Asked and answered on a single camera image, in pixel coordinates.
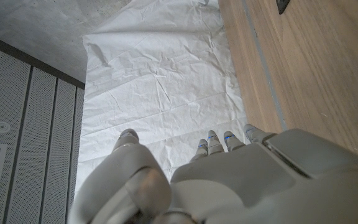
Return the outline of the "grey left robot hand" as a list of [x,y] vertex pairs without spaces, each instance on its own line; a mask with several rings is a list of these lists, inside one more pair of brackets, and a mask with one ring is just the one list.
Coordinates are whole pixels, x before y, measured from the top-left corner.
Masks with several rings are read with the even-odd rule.
[[300,129],[201,139],[167,178],[133,129],[80,187],[69,223],[358,223],[358,155]]

